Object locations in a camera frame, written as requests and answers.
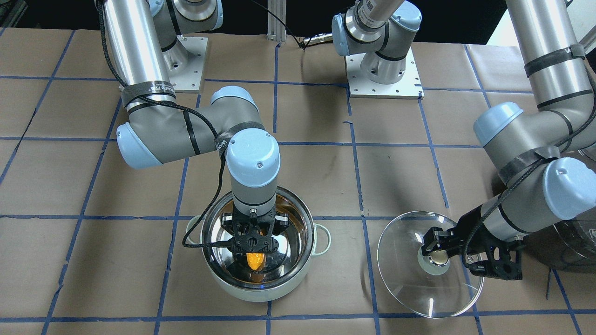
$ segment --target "table surface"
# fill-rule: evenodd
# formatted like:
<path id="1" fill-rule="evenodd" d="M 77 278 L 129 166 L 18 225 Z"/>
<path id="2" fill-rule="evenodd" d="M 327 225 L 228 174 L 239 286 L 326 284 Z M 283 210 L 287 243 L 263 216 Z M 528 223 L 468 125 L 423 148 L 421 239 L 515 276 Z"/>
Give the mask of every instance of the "table surface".
<path id="1" fill-rule="evenodd" d="M 549 269 L 531 256 L 524 280 L 488 279 L 473 308 L 444 320 L 401 306 L 378 273 L 392 218 L 457 220 L 499 187 L 472 124 L 504 101 L 536 111 L 518 48 L 414 43 L 425 97 L 387 100 L 349 97 L 333 45 L 197 36 L 209 38 L 203 90 L 178 103 L 246 88 L 280 143 L 280 185 L 331 231 L 331 249 L 280 299 L 227 295 L 181 245 L 215 192 L 217 155 L 129 168 L 99 33 L 2 29 L 1 334 L 596 334 L 595 276 L 554 271 L 547 300 Z"/>

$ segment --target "black background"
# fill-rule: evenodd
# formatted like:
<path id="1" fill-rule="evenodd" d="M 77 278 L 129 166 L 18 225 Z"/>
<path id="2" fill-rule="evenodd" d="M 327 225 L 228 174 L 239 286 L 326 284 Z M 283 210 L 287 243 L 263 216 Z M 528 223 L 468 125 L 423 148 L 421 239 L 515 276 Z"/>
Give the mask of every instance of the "black background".
<path id="1" fill-rule="evenodd" d="M 19 26 L 97 30 L 93 0 L 26 0 L 29 9 Z M 266 0 L 257 0 L 267 6 Z M 410 0 L 423 20 L 419 42 L 485 44 L 505 12 L 504 0 Z M 287 0 L 286 23 L 301 37 L 331 32 L 331 18 L 354 0 Z M 222 0 L 223 26 L 214 32 L 264 35 L 266 11 L 251 0 Z"/>

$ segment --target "orange object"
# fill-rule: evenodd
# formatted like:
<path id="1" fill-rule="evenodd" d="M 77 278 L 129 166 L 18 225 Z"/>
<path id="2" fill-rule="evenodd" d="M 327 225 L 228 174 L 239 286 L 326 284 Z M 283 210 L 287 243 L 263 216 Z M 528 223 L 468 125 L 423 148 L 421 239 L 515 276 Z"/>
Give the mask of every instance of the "orange object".
<path id="1" fill-rule="evenodd" d="M 253 271 L 257 271 L 265 263 L 265 254 L 264 253 L 248 253 L 246 254 L 246 261 L 249 264 L 249 267 Z"/>

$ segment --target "velcro strap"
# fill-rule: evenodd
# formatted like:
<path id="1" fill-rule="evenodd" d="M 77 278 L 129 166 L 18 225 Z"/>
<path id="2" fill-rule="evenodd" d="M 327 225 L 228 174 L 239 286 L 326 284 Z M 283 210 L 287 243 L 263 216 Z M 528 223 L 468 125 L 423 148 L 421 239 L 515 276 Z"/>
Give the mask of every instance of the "velcro strap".
<path id="1" fill-rule="evenodd" d="M 513 178 L 513 176 L 525 170 L 528 166 L 540 159 L 546 159 L 547 162 L 551 162 L 559 158 L 561 158 L 561 153 L 557 147 L 541 147 L 528 150 L 507 163 L 507 165 L 499 171 L 499 177 L 501 177 L 501 180 L 506 184 Z"/>
<path id="2" fill-rule="evenodd" d="M 544 56 L 536 58 L 524 66 L 526 76 L 530 77 L 534 73 L 542 69 L 546 69 L 549 66 L 553 66 L 575 58 L 586 59 L 586 51 L 584 50 L 583 45 L 573 44 L 565 49 L 555 50 Z"/>
<path id="3" fill-rule="evenodd" d="M 237 132 L 248 128 L 258 128 L 265 130 L 265 127 L 259 122 L 248 121 L 239 123 L 219 134 L 219 136 L 215 139 L 215 148 L 219 151 L 219 157 L 222 157 L 222 155 L 225 153 L 225 150 L 228 148 L 229 141 L 232 139 L 232 137 L 236 135 Z"/>
<path id="4" fill-rule="evenodd" d="M 122 91 L 122 103 L 126 106 L 138 97 L 144 97 L 151 94 L 165 94 L 176 98 L 176 92 L 174 91 L 172 84 L 158 80 L 154 82 L 128 85 Z"/>

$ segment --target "light blue joint cap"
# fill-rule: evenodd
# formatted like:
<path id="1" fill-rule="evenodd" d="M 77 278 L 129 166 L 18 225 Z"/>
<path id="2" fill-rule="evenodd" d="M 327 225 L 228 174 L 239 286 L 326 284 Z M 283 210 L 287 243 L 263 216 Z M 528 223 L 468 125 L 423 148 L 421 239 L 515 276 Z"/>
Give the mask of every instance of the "light blue joint cap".
<path id="1" fill-rule="evenodd" d="M 155 17 L 160 10 L 162 10 L 165 0 L 148 0 L 149 9 L 151 10 L 151 17 Z"/>
<path id="2" fill-rule="evenodd" d="M 422 14 L 414 4 L 404 1 L 390 19 L 406 30 L 417 32 L 422 22 Z"/>
<path id="3" fill-rule="evenodd" d="M 257 111 L 259 110 L 259 108 L 257 107 L 257 104 L 254 103 L 253 97 L 250 96 L 250 93 L 248 91 L 246 91 L 244 88 L 239 87 L 239 86 L 224 86 L 224 87 L 222 87 L 221 89 L 219 89 L 219 91 L 213 93 L 213 95 L 211 96 L 211 104 L 213 104 L 217 99 L 226 98 L 226 97 L 236 97 L 236 98 L 244 99 L 244 100 L 250 102 L 251 104 L 253 104 L 253 106 L 257 109 Z"/>
<path id="4" fill-rule="evenodd" d="M 522 113 L 523 110 L 514 103 L 498 104 L 484 112 L 474 122 L 474 132 L 480 145 L 484 147 Z"/>
<path id="5" fill-rule="evenodd" d="M 218 0 L 218 20 L 215 23 L 215 27 L 213 29 L 220 28 L 224 23 L 224 8 L 222 7 L 222 0 Z"/>
<path id="6" fill-rule="evenodd" d="M 340 56 L 349 56 L 350 50 L 347 47 L 347 34 L 345 25 L 343 24 L 343 17 L 337 14 L 333 17 L 331 22 L 331 33 L 333 34 L 333 45 L 336 52 Z"/>
<path id="7" fill-rule="evenodd" d="M 247 187 L 262 187 L 280 171 L 280 146 L 264 130 L 243 129 L 229 141 L 226 161 L 230 175 L 237 182 Z"/>
<path id="8" fill-rule="evenodd" d="M 141 139 L 131 128 L 130 123 L 118 127 L 116 130 L 116 139 L 120 153 L 126 164 L 134 169 L 150 168 L 152 166 L 163 165 L 149 149 L 143 144 Z"/>
<path id="9" fill-rule="evenodd" d="M 596 206 L 596 173 L 580 160 L 563 157 L 544 170 L 542 191 L 552 213 L 571 220 Z"/>

